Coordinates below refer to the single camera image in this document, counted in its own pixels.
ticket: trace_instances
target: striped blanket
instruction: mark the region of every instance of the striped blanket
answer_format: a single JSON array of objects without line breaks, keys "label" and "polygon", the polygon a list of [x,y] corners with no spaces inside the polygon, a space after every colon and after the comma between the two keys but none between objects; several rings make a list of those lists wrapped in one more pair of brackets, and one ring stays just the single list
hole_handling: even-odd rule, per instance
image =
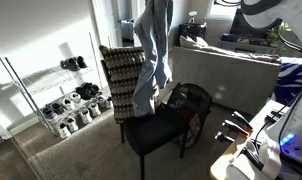
[{"label": "striped blanket", "polygon": [[282,57],[271,99],[281,104],[291,104],[302,90],[302,58]]}]

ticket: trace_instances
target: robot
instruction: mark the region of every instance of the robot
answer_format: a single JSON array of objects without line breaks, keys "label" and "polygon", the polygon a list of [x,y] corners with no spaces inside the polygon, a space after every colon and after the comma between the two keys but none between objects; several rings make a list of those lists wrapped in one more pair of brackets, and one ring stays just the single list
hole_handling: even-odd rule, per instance
[{"label": "robot", "polygon": [[[302,42],[302,0],[241,0],[237,5],[241,5],[245,19],[252,27],[269,28],[283,20]],[[282,152],[302,164],[302,93],[289,110],[267,128],[266,134],[268,138],[262,143],[259,156],[251,154],[255,148],[248,142],[240,155],[233,159],[227,168],[229,179],[296,178],[278,176],[281,168],[279,156]]]}]

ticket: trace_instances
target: denim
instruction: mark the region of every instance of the denim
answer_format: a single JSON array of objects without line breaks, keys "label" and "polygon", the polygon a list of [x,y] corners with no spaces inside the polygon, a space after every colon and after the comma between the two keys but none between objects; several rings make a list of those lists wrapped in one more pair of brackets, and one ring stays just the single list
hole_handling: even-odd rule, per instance
[{"label": "denim", "polygon": [[145,63],[142,65],[132,97],[136,117],[155,113],[153,77],[160,89],[172,81],[172,73],[168,65],[168,35],[172,13],[172,0],[147,0],[145,11],[135,24],[134,31],[145,53]]}]

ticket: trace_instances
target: chair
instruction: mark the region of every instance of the chair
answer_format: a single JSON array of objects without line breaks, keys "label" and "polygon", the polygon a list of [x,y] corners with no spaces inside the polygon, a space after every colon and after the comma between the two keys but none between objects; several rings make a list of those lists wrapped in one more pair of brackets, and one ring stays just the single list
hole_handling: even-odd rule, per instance
[{"label": "chair", "polygon": [[[104,60],[101,61],[101,64],[112,95],[113,89],[111,89],[112,86],[110,86],[113,83],[111,80],[112,72],[108,69]],[[120,124],[122,143],[125,142],[125,135],[132,149],[140,157],[141,180],[145,179],[144,156],[180,135],[183,136],[180,158],[183,158],[187,133],[190,126],[179,117],[176,109],[167,106],[164,109],[157,110],[155,115],[148,115],[142,118],[129,117],[117,122]]]}]

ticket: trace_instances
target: mesh laundry basket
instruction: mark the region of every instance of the mesh laundry basket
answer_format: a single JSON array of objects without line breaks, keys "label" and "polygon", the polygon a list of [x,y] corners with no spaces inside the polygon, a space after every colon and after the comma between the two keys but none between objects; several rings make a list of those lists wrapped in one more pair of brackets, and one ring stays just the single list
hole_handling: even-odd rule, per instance
[{"label": "mesh laundry basket", "polygon": [[[167,105],[176,108],[182,119],[189,122],[186,147],[191,148],[198,141],[207,115],[210,113],[212,97],[207,91],[195,84],[178,83],[173,89]],[[173,140],[181,144],[182,136]]]}]

